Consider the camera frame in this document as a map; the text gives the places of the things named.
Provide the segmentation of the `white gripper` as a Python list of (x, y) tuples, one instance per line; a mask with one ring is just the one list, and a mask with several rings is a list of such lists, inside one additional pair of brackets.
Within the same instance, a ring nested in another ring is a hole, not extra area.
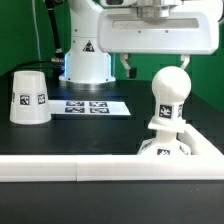
[(136, 78), (137, 68), (128, 53), (183, 54), (180, 68), (185, 70), (190, 55), (212, 54), (218, 48), (221, 15), (216, 8), (175, 7), (167, 18), (142, 19), (135, 8), (107, 9), (99, 17), (98, 45), (102, 51), (121, 53), (130, 79)]

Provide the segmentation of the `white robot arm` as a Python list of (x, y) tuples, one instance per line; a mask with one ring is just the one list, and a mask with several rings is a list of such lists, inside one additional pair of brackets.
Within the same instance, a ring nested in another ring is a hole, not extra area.
[(219, 44), (224, 0), (68, 0), (71, 46), (60, 84), (97, 89), (112, 84), (118, 53), (126, 74), (136, 75), (130, 54), (211, 54)]

